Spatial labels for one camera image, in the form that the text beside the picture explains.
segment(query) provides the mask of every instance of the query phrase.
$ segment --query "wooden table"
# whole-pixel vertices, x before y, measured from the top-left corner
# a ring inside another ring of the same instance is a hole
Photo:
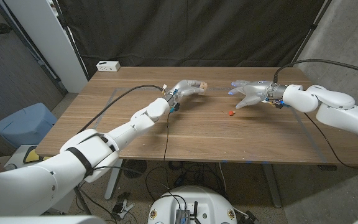
[[[183,79],[208,82],[204,96],[181,100],[179,111],[170,115],[169,161],[213,161],[274,164],[339,164],[322,135],[300,112],[276,109],[259,103],[239,110],[244,95],[228,95],[235,80],[271,80],[276,68],[122,67],[118,72],[96,72],[83,91],[63,113],[36,151],[58,154],[61,146],[114,98],[137,85],[172,87]],[[280,84],[311,85],[297,68],[280,73]],[[138,110],[162,94],[155,89],[135,90],[126,95],[89,128],[108,132],[129,121]],[[228,111],[236,110],[234,116]],[[343,162],[358,165],[358,137],[318,122]],[[122,159],[162,160],[167,140],[166,115],[144,136],[121,153]]]

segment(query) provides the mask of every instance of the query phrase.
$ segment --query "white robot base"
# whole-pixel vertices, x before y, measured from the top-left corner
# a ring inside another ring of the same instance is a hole
[[[206,187],[188,185],[172,189],[156,200],[150,208],[147,223],[235,224],[237,218],[233,206],[222,195]]]

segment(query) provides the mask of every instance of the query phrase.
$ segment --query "black curtain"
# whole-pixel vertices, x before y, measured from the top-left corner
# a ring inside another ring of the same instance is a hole
[[[90,76],[122,66],[276,67],[291,62],[324,0],[59,0]]]

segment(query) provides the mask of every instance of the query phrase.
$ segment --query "yellow object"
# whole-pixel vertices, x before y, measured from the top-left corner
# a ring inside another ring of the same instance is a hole
[[[38,162],[40,160],[40,156],[35,153],[35,149],[29,149],[30,152],[27,152],[27,155],[24,158],[24,163],[30,163],[30,162]]]

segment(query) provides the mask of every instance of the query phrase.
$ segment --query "white robotic arm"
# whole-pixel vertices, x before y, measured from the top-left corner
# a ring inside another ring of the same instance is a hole
[[[203,93],[201,82],[182,80],[167,95],[136,112],[108,133],[87,129],[67,141],[60,153],[38,164],[0,173],[0,216],[40,215],[82,180],[92,182],[111,166],[136,137],[145,134],[182,96]]]
[[[308,113],[314,111],[321,102],[316,115],[318,121],[358,135],[358,106],[355,105],[353,97],[345,93],[329,91],[318,85],[310,86],[303,91],[301,85],[286,86],[268,81],[238,80],[232,85],[235,89],[229,94],[241,92],[246,95],[237,104],[237,109],[274,100],[278,105],[289,105],[298,111]]]

